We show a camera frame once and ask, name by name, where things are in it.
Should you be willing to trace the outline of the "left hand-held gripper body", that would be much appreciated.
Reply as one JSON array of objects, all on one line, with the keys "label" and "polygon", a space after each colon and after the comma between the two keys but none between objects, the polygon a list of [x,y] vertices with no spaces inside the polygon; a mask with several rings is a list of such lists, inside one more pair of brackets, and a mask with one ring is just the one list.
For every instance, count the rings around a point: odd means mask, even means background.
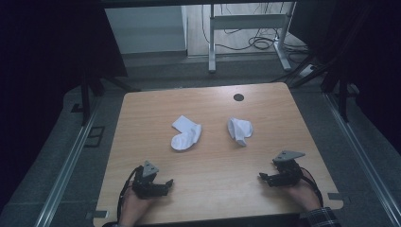
[{"label": "left hand-held gripper body", "polygon": [[145,161],[134,171],[132,190],[139,199],[156,198],[158,190],[163,189],[160,184],[154,183],[159,168],[150,161]]}]

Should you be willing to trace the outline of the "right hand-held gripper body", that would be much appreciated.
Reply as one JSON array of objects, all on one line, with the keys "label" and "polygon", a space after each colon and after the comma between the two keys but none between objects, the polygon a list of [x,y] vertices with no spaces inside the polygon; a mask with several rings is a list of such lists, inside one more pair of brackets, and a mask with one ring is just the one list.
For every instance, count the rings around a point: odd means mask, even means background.
[{"label": "right hand-held gripper body", "polygon": [[303,176],[302,170],[297,158],[303,157],[305,154],[298,151],[281,151],[272,161],[278,170],[278,174],[270,176],[270,180],[278,182],[279,186],[295,185]]}]

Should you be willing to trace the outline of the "white sock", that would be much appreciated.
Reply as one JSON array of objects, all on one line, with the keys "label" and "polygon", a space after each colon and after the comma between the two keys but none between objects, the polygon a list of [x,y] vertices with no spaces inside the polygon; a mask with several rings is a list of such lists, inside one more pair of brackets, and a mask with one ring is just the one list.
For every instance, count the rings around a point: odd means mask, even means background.
[{"label": "white sock", "polygon": [[231,117],[227,128],[230,136],[242,147],[246,147],[246,139],[253,134],[253,125],[250,121]]},{"label": "white sock", "polygon": [[201,124],[191,121],[189,118],[181,115],[173,124],[179,134],[172,137],[170,145],[175,150],[186,150],[199,141],[201,136]]}]

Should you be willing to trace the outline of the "person's left hand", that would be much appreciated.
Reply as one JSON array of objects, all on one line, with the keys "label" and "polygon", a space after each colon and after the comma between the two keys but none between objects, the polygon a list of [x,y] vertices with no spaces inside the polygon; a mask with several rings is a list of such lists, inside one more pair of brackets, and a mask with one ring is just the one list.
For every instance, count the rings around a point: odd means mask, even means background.
[{"label": "person's left hand", "polygon": [[133,227],[155,202],[156,199],[138,199],[134,191],[128,188],[123,196],[118,225],[121,227]]}]

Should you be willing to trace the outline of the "person's right hand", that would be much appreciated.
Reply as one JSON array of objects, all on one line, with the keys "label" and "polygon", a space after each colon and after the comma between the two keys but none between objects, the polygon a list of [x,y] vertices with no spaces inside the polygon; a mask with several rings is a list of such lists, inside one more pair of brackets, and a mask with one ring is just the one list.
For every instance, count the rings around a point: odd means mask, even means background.
[{"label": "person's right hand", "polygon": [[307,212],[322,207],[313,188],[304,180],[300,180],[296,185],[283,187],[282,190]]}]

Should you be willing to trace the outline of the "black metal stand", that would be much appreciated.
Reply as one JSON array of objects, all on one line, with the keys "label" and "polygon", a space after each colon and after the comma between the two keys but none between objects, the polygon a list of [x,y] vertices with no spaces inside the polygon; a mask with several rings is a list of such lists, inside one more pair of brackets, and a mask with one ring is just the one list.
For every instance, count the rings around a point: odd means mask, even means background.
[{"label": "black metal stand", "polygon": [[349,75],[346,60],[342,55],[334,57],[332,60],[318,66],[307,76],[300,78],[295,82],[291,82],[290,88],[298,88],[305,83],[315,79],[316,77],[326,74],[321,84],[323,93],[332,93],[335,86],[339,85],[338,93],[338,112],[345,122],[348,122],[347,116],[347,98],[350,96],[348,92]]},{"label": "black metal stand", "polygon": [[116,77],[111,77],[104,73],[83,73],[80,84],[81,103],[76,103],[71,110],[72,113],[82,113],[82,126],[86,126],[89,123],[92,115],[90,93],[93,93],[95,97],[101,97],[106,92],[101,82],[103,79],[106,79],[127,93],[140,92],[139,88],[134,88]]}]

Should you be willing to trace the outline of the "white power strip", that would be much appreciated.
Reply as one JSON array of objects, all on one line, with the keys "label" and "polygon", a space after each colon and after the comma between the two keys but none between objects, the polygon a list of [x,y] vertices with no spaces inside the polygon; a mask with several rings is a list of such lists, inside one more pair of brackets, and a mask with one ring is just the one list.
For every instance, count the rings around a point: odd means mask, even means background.
[{"label": "white power strip", "polygon": [[306,76],[308,76],[309,74],[311,74],[314,70],[316,69],[315,65],[309,64],[305,69],[303,69],[300,73],[299,76],[301,78],[304,78]]}]

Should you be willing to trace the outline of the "black curtain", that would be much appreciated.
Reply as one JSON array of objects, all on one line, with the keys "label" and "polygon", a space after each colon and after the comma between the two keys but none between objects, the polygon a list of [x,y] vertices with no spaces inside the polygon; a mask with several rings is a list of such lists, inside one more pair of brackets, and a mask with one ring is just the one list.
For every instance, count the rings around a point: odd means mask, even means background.
[{"label": "black curtain", "polygon": [[64,95],[123,76],[101,0],[0,0],[0,209],[41,151]]},{"label": "black curtain", "polygon": [[358,88],[357,104],[401,154],[401,0],[300,0],[289,32],[337,62],[322,88]]}]

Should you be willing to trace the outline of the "black floor bracket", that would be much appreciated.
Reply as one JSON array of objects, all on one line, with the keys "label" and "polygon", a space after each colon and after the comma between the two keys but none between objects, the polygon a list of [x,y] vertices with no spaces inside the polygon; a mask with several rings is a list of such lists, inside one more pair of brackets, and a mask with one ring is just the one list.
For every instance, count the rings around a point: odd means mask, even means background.
[{"label": "black floor bracket", "polygon": [[85,148],[98,148],[103,138],[105,131],[104,126],[92,127],[87,135],[84,143]]}]

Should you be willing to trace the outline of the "silver metal floor rail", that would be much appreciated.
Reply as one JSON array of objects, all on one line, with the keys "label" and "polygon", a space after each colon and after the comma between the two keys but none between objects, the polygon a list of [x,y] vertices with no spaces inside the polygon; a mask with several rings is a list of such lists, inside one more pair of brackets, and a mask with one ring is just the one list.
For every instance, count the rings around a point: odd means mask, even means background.
[{"label": "silver metal floor rail", "polygon": [[78,158],[83,150],[90,129],[93,127],[93,124],[96,120],[101,102],[102,97],[95,98],[93,106],[90,108],[91,113],[89,115],[89,120],[80,127],[78,137],[76,138],[72,148],[68,153],[68,156],[66,157],[66,160],[61,167],[61,171],[48,194],[43,209],[40,212],[34,227],[50,227],[50,224],[61,203],[65,189],[74,172]]},{"label": "silver metal floor rail", "polygon": [[354,152],[359,165],[365,173],[370,185],[372,186],[378,200],[380,201],[384,211],[390,219],[393,227],[401,227],[401,207],[397,204],[389,187],[380,178],[373,163],[369,159],[366,150],[352,129],[351,125],[346,122],[339,112],[339,105],[335,98],[330,94],[323,94],[332,114],[338,122],[340,129],[346,137],[351,150]]}]

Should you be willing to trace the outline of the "white metal desk frame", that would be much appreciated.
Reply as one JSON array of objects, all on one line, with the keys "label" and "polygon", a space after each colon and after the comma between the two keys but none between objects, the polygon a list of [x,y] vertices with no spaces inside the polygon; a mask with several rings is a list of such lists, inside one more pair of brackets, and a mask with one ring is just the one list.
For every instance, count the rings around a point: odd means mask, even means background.
[{"label": "white metal desk frame", "polygon": [[230,15],[215,16],[214,5],[211,5],[209,22],[209,52],[208,70],[216,72],[215,31],[223,29],[258,29],[279,28],[281,33],[273,40],[273,47],[285,71],[291,70],[290,63],[284,52],[284,41],[288,33],[292,13],[296,3],[292,2],[285,14],[259,14],[259,15]]}]

